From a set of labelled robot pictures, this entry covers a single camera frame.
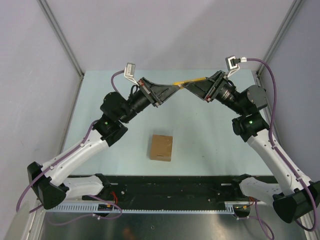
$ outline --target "gray floor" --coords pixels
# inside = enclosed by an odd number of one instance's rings
[[[305,240],[295,223],[281,221],[267,206],[259,206],[260,215],[274,232],[276,240]],[[52,222],[62,223],[83,213],[47,213]],[[115,220],[82,218],[65,226],[53,226],[46,220],[40,240],[265,240],[254,219],[237,221],[223,214],[123,214]]]

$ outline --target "cardboard box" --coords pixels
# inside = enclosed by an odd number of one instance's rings
[[[171,162],[172,136],[153,135],[150,159]]]

